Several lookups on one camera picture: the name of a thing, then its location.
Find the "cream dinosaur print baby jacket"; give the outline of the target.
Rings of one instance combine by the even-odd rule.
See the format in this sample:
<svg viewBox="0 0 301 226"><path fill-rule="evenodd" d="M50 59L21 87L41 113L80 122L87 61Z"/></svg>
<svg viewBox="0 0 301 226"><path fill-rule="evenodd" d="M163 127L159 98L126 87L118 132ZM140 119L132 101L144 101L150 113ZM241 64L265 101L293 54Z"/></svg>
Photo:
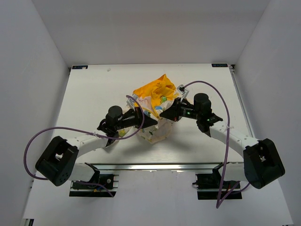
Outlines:
<svg viewBox="0 0 301 226"><path fill-rule="evenodd" d="M160 117L160 114L172 106L176 98L181 98L176 86L166 74L133 91L146 116L157 124L141 129L137 135L151 144L166 139L173 130L174 122Z"/></svg>

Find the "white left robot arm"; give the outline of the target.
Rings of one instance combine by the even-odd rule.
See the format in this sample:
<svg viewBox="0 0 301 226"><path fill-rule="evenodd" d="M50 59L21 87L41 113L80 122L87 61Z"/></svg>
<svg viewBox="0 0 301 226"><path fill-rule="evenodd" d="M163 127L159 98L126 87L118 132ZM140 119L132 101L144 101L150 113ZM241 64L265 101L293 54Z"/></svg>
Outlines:
<svg viewBox="0 0 301 226"><path fill-rule="evenodd" d="M106 134L105 138L94 134L71 139L56 136L36 162L35 168L55 186L70 180L82 181L88 187L94 188L99 184L100 171L90 163L76 163L76 159L98 148L110 146L121 137L119 133L122 129L144 129L157 123L157 120L141 112L139 107L124 113L121 107L112 106L97 128Z"/></svg>

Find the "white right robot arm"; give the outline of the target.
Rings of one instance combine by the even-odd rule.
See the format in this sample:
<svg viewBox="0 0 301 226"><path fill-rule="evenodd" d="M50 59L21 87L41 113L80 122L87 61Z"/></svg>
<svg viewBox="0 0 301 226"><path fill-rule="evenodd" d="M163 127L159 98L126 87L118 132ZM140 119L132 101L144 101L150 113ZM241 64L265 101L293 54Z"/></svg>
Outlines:
<svg viewBox="0 0 301 226"><path fill-rule="evenodd" d="M285 174L274 142L268 138L258 140L231 129L212 112L207 94L196 94L193 104L176 98L160 116L172 121L179 121L182 117L196 120L201 132L228 144L243 158L242 163L221 163L213 168L212 181L216 187L225 187L229 181L245 181L254 188L261 189Z"/></svg>

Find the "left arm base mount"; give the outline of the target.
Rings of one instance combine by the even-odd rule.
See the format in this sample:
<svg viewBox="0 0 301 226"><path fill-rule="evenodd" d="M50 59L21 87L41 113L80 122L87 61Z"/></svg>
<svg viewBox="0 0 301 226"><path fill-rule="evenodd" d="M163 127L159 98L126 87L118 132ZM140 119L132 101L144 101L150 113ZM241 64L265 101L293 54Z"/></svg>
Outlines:
<svg viewBox="0 0 301 226"><path fill-rule="evenodd" d="M101 173L91 182L72 182L70 197L113 198L119 186L119 174Z"/></svg>

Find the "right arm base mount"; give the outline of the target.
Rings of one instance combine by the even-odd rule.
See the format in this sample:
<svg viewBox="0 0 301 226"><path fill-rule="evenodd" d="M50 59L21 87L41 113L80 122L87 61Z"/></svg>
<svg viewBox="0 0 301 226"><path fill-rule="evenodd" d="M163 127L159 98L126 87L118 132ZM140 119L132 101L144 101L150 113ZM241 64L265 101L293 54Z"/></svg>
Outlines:
<svg viewBox="0 0 301 226"><path fill-rule="evenodd" d="M217 200L219 191L219 180L216 181L212 174L196 174L196 181L192 186L196 188L198 200ZM221 198L230 191L236 181L224 181L222 186ZM226 197L226 200L241 200L240 184Z"/></svg>

